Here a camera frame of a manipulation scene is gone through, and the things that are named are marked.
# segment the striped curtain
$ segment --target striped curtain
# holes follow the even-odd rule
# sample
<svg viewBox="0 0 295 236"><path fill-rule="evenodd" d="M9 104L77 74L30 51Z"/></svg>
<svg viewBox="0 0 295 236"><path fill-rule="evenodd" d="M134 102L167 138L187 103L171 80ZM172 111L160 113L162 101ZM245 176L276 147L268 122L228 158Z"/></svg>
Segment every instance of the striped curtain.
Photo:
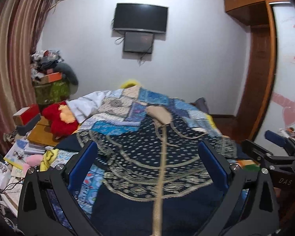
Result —
<svg viewBox="0 0 295 236"><path fill-rule="evenodd" d="M3 134L15 129L12 115L35 103L31 54L53 0L5 0L0 5L0 154L9 150Z"/></svg>

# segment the orange box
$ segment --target orange box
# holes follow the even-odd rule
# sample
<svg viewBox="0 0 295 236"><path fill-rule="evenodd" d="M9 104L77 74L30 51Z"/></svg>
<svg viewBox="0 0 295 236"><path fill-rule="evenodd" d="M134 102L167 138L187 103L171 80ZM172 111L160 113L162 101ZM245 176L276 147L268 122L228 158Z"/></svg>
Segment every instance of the orange box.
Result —
<svg viewBox="0 0 295 236"><path fill-rule="evenodd" d="M41 84L46 84L46 83L58 81L61 79L62 79L62 73L53 73L53 74L43 76L41 78Z"/></svg>

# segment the cardboard box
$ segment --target cardboard box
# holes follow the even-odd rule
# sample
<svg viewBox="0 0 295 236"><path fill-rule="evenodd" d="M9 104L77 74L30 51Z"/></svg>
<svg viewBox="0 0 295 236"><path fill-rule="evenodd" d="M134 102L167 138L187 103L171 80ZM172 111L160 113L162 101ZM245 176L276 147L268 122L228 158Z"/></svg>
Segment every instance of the cardboard box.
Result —
<svg viewBox="0 0 295 236"><path fill-rule="evenodd" d="M41 78L41 84L46 84L46 83L58 81L61 79L62 79L62 73L53 73L53 74L43 76Z"/></svg>
<svg viewBox="0 0 295 236"><path fill-rule="evenodd" d="M37 104L33 104L29 107L24 107L13 114L13 120L16 126L25 126L30 120L38 115L39 108Z"/></svg>
<svg viewBox="0 0 295 236"><path fill-rule="evenodd" d="M56 146L61 141L61 139L55 139L54 135L50 132L49 121L43 116L27 139L33 144L49 146Z"/></svg>

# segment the elmo plush toy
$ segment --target elmo plush toy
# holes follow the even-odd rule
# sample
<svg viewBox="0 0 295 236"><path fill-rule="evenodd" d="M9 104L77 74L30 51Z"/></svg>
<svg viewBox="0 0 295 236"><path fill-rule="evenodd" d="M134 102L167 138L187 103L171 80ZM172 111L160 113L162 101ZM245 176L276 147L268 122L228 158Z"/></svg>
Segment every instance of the elmo plush toy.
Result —
<svg viewBox="0 0 295 236"><path fill-rule="evenodd" d="M42 115L52 122L50 131L57 138L71 135L79 126L65 101L46 107Z"/></svg>

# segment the pink stuffed toy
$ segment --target pink stuffed toy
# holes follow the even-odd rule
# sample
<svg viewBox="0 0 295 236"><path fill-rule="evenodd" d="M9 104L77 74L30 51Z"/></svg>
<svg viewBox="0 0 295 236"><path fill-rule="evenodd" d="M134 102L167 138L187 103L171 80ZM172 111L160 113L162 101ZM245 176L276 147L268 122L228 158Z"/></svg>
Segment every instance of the pink stuffed toy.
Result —
<svg viewBox="0 0 295 236"><path fill-rule="evenodd" d="M25 158L26 163L23 164L23 172L24 172L24 174L26 174L27 170L30 167L35 167L35 166L40 165L42 160L43 160L43 155L42 154L33 154L33 155L29 156L29 157L26 157Z"/></svg>

